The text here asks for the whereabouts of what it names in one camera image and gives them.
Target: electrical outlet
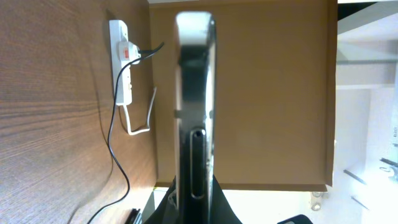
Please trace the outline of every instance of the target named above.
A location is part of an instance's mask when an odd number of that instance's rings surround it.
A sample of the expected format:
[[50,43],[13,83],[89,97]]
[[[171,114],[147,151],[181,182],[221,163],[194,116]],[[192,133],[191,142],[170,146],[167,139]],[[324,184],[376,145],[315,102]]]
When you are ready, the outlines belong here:
[[[109,21],[109,33],[111,41],[113,91],[115,91],[116,80],[118,79],[120,70],[131,60],[140,57],[140,55],[138,54],[139,49],[137,48],[137,46],[129,42],[129,37],[127,34],[127,25],[123,21],[121,20]],[[132,102],[131,88],[132,85],[131,85],[130,68],[126,68],[124,69],[121,78],[119,79],[118,95],[116,97],[116,104],[118,106],[131,104]]]

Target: brown wooden cabinet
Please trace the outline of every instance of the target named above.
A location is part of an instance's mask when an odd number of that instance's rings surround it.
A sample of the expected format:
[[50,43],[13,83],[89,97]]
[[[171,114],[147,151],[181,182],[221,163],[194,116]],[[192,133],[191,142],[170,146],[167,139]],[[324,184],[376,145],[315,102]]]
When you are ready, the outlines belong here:
[[173,26],[210,11],[218,36],[215,175],[225,189],[325,190],[332,184],[337,2],[173,3],[151,10],[158,185],[175,175]]

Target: black object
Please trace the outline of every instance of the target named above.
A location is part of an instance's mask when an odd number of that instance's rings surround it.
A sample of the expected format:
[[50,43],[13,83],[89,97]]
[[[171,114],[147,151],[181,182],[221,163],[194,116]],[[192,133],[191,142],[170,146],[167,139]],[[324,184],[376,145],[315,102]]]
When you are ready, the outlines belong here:
[[[175,179],[165,197],[145,224],[176,224],[179,222],[178,210],[169,202],[169,196],[174,190]],[[242,224],[229,206],[215,176],[213,176],[213,201],[210,214],[210,223],[212,224]]]
[[360,202],[356,197],[351,196],[351,199],[354,200],[354,202],[358,203],[360,206],[362,206],[363,208],[365,208],[366,210],[369,210],[369,208],[367,206],[365,206],[362,202]]
[[359,183],[363,184],[363,185],[367,185],[367,183],[365,182],[365,180],[361,179],[360,177],[358,177],[357,175],[353,174],[352,172],[348,171],[348,170],[343,170],[343,172],[347,175],[349,175],[350,177],[354,178],[355,180],[357,180]]
[[297,215],[296,217],[279,222],[278,224],[313,224],[305,215]]
[[381,161],[381,162],[384,162],[384,163],[386,163],[386,164],[389,164],[390,166],[394,166],[394,167],[397,167],[397,168],[398,168],[398,163],[396,163],[396,162],[394,162],[394,161],[391,161],[391,160],[389,160],[389,159],[381,158],[380,161]]
[[141,223],[142,223],[142,215],[140,213],[140,209],[133,208],[125,224],[141,224]]
[[344,19],[355,12],[367,8],[377,2],[357,2],[357,3],[344,3],[338,5],[338,20]]

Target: power strip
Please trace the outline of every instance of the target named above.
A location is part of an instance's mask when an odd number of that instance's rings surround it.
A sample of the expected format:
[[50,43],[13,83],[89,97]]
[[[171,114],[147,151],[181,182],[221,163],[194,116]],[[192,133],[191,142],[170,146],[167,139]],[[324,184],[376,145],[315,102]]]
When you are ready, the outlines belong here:
[[[109,21],[109,33],[111,41],[111,58],[113,74],[113,90],[116,89],[116,80],[120,70],[132,60],[141,57],[136,45],[129,42],[127,25],[121,20]],[[119,79],[116,105],[129,105],[132,102],[132,85],[130,69],[125,69]]]

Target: black cable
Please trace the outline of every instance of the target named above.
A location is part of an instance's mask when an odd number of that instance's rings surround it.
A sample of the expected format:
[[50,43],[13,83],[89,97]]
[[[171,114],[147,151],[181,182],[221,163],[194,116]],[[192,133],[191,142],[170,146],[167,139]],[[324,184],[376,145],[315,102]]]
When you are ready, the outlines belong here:
[[152,52],[152,50],[139,50],[138,51],[139,54],[149,54],[151,52]]
[[162,42],[162,43],[161,43],[156,49],[154,49],[149,55],[146,55],[146,56],[141,57],[141,58],[137,58],[137,59],[135,59],[135,60],[133,60],[133,61],[127,63],[127,64],[120,70],[119,75],[118,75],[118,78],[116,79],[116,88],[114,89],[115,94],[114,94],[114,98],[113,98],[112,118],[111,118],[111,125],[110,125],[110,127],[109,127],[107,145],[108,145],[108,149],[109,149],[109,152],[111,153],[111,156],[112,156],[113,160],[115,161],[116,165],[118,165],[120,171],[122,172],[124,178],[126,179],[126,182],[127,182],[127,191],[126,191],[126,193],[123,195],[123,197],[121,197],[119,200],[114,201],[114,202],[112,202],[112,203],[109,203],[109,204],[104,205],[103,207],[101,207],[101,208],[90,218],[90,220],[88,220],[87,224],[90,224],[91,221],[94,220],[95,216],[97,216],[99,213],[101,213],[105,208],[108,208],[108,207],[110,207],[110,206],[112,206],[112,205],[114,205],[114,204],[116,204],[116,203],[121,202],[123,199],[125,199],[125,198],[127,197],[127,195],[128,195],[129,192],[130,192],[130,180],[129,180],[129,177],[127,176],[127,174],[126,174],[125,171],[123,170],[123,168],[122,168],[122,166],[120,165],[119,161],[116,159],[116,156],[114,155],[114,152],[113,152],[112,147],[111,147],[111,135],[112,135],[112,129],[113,129],[114,112],[116,111],[116,97],[117,97],[117,94],[118,94],[119,79],[120,79],[120,77],[121,77],[123,71],[124,71],[128,66],[132,65],[132,64],[135,63],[135,62],[139,62],[139,61],[141,61],[141,60],[144,60],[144,59],[147,59],[147,58],[153,56],[154,54],[156,54],[156,52],[158,52],[158,51],[163,47],[163,45],[164,45],[164,42]]

